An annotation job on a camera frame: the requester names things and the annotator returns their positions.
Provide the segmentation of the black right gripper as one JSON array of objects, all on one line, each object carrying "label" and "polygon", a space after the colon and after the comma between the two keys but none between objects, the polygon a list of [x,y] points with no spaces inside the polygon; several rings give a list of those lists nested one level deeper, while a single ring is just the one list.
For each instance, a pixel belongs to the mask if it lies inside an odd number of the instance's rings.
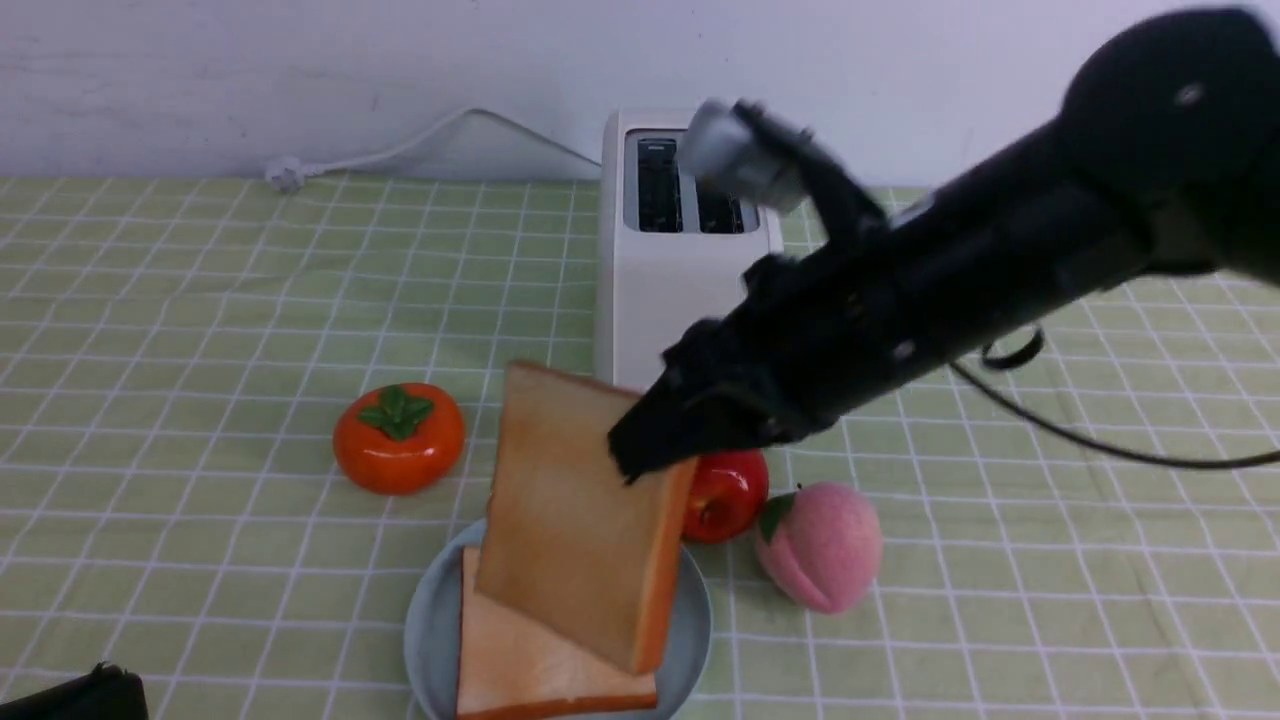
[{"label": "black right gripper", "polygon": [[769,255],[727,315],[691,325],[663,354],[660,383],[607,433],[623,483],[723,450],[792,443],[955,357],[941,292],[955,238],[829,238]]}]

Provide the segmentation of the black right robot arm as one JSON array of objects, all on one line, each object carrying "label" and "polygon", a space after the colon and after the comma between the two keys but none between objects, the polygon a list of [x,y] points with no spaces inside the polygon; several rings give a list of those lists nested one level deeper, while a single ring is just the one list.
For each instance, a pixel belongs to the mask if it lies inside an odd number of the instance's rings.
[{"label": "black right robot arm", "polygon": [[692,324],[611,429],[627,483],[788,445],[1089,293],[1144,275],[1277,283],[1277,40],[1245,6],[1142,20],[1094,51],[1043,126],[888,215],[808,129],[705,101],[694,179],[826,242],[768,254],[745,297]]}]

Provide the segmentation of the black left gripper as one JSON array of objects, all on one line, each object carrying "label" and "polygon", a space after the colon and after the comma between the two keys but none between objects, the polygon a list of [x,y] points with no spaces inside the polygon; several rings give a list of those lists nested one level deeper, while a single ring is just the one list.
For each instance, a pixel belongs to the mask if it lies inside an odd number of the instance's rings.
[{"label": "black left gripper", "polygon": [[1,719],[150,719],[142,678],[115,664],[8,701]]}]

